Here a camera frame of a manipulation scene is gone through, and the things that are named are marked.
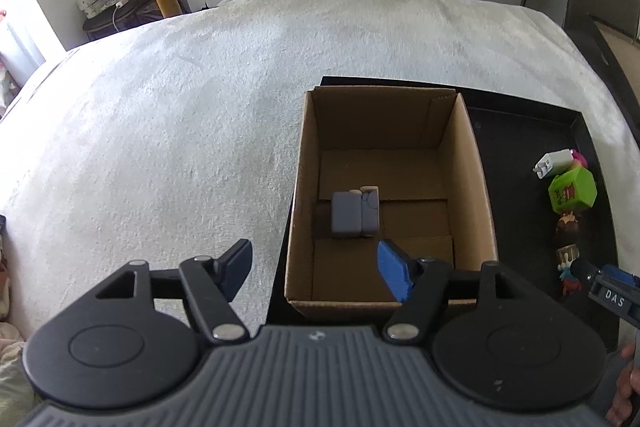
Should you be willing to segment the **person's right hand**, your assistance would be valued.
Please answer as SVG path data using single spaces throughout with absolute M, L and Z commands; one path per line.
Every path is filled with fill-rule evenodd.
M 620 351 L 620 355 L 627 361 L 627 364 L 617 378 L 616 392 L 611 406 L 606 412 L 606 420 L 611 426 L 621 426 L 624 421 L 631 418 L 634 410 L 631 397 L 639 394 L 639 371 L 634 368 L 634 352 L 636 352 L 634 343 L 629 343 Z

